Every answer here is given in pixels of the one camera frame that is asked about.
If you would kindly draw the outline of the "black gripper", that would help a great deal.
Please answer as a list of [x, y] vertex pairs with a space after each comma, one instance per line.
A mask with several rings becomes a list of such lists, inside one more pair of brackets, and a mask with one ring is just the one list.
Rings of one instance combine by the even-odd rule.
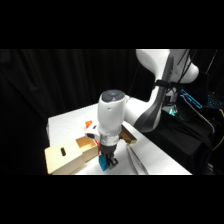
[[114, 152], [115, 152], [116, 148], [117, 148], [117, 145], [105, 146], [105, 145], [101, 144], [99, 146], [101, 154], [106, 159], [108, 169], [113, 169], [118, 164], [118, 160], [116, 158], [114, 158]]

